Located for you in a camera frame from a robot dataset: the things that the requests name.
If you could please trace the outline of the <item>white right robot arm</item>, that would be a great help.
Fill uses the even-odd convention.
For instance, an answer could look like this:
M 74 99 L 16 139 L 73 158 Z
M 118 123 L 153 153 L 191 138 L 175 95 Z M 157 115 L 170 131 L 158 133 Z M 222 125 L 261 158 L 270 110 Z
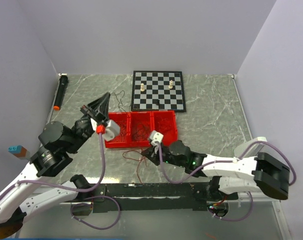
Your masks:
M 152 144 L 142 155 L 160 166 L 172 184 L 180 184 L 189 178 L 211 178 L 209 192 L 214 199 L 240 192 L 257 192 L 276 200 L 287 200 L 290 187 L 290 168 L 266 152 L 249 157 L 219 157 L 192 151 L 182 141 L 170 146 Z M 184 168 L 186 176 L 181 180 L 170 179 L 164 165 Z

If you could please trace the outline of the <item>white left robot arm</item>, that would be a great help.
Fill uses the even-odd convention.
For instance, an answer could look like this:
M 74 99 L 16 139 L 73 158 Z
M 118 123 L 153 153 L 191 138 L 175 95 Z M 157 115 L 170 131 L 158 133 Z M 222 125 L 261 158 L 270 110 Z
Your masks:
M 83 115 L 72 128 L 59 121 L 52 121 L 44 127 L 38 137 L 41 147 L 21 173 L 0 192 L 0 239 L 16 233 L 36 212 L 75 198 L 79 201 L 88 199 L 95 187 L 90 186 L 82 175 L 64 185 L 53 185 L 51 191 L 31 195 L 72 162 L 69 155 L 76 154 L 99 125 L 108 125 L 110 97 L 107 92 L 83 105 L 80 109 Z

